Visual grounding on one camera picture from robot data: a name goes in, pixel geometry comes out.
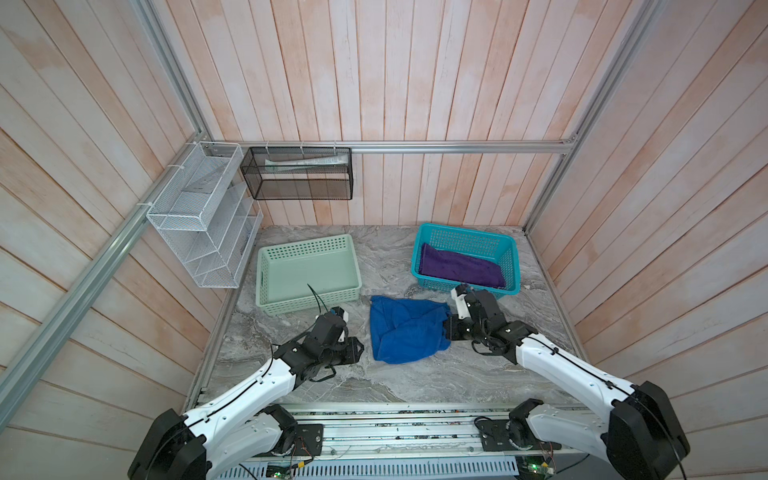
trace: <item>wood panel wall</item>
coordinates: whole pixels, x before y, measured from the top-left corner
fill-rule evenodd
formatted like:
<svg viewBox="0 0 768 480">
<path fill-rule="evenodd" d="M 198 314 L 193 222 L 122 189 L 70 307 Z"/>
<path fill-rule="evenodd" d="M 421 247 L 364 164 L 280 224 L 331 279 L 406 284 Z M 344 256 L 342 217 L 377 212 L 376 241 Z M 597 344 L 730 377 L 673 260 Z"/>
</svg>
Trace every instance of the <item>wood panel wall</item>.
<svg viewBox="0 0 768 480">
<path fill-rule="evenodd" d="M 129 2 L 0 2 L 0 367 L 194 132 Z M 119 478 L 221 307 L 153 230 L 0 435 L 3 478 Z"/>
<path fill-rule="evenodd" d="M 688 475 L 768 471 L 767 25 L 670 2 L 531 235 L 591 361 L 672 398 Z"/>
<path fill-rule="evenodd" d="M 212 135 L 570 137 L 638 0 L 154 0 Z M 276 224 L 521 225 L 551 154 L 354 155 L 349 201 Z"/>
</svg>

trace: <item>towel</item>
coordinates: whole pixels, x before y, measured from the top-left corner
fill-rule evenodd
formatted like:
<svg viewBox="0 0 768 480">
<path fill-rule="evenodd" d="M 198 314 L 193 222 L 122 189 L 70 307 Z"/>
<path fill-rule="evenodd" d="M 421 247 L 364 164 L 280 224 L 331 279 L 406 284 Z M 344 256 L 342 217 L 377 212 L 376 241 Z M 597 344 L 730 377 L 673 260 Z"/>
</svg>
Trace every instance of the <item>towel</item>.
<svg viewBox="0 0 768 480">
<path fill-rule="evenodd" d="M 422 261 L 419 273 L 435 278 L 454 280 L 473 285 L 504 288 L 506 282 L 502 268 L 482 258 L 462 253 L 436 250 L 428 243 L 422 245 Z"/>
<path fill-rule="evenodd" d="M 371 297 L 373 358 L 387 363 L 415 362 L 451 346 L 442 323 L 447 303 Z"/>
</svg>

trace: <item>green plastic basket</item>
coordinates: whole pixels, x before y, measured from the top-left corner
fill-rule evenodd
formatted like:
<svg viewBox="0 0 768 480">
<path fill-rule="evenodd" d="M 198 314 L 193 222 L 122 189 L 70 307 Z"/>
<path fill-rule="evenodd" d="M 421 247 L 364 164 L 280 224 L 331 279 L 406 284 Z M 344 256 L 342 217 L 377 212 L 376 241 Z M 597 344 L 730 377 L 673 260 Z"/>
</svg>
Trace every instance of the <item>green plastic basket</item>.
<svg viewBox="0 0 768 480">
<path fill-rule="evenodd" d="M 354 302 L 362 281 L 350 235 L 262 247 L 256 305 L 267 315 L 317 308 L 311 285 L 328 307 Z"/>
</svg>

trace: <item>purple towel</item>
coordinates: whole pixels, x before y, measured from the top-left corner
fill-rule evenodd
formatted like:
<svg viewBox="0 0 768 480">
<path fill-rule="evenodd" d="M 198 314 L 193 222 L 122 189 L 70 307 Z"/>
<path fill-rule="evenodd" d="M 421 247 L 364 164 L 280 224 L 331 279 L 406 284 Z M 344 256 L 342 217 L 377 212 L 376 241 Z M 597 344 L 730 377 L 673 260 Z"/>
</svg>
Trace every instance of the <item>purple towel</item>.
<svg viewBox="0 0 768 480">
<path fill-rule="evenodd" d="M 446 280 L 474 285 L 504 288 L 502 268 L 482 258 L 474 258 L 447 250 L 436 250 L 428 243 L 422 245 L 419 273 Z"/>
</svg>

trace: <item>teal plastic basket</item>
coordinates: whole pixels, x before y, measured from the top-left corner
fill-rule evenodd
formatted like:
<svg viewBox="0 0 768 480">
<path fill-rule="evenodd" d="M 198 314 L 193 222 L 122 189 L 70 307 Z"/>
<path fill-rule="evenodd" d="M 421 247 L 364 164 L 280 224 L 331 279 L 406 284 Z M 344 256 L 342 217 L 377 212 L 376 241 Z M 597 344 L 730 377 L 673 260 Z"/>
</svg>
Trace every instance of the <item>teal plastic basket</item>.
<svg viewBox="0 0 768 480">
<path fill-rule="evenodd" d="M 317 308 L 311 285 L 328 307 L 354 302 L 362 281 L 350 235 L 262 247 L 256 305 L 267 315 Z"/>
<path fill-rule="evenodd" d="M 506 281 L 504 289 L 482 285 L 472 285 L 473 287 L 487 290 L 493 293 L 496 298 L 501 298 L 504 295 L 516 295 L 520 291 L 520 262 L 518 260 L 518 245 L 514 238 L 499 233 L 448 227 L 435 223 L 424 223 L 420 226 L 419 232 L 416 234 L 416 243 L 413 246 L 411 273 L 419 279 L 419 285 L 424 288 L 449 292 L 459 285 L 459 282 L 419 273 L 424 243 L 429 243 L 432 248 L 437 250 L 449 250 L 470 257 L 490 260 L 502 268 L 502 274 Z"/>
</svg>

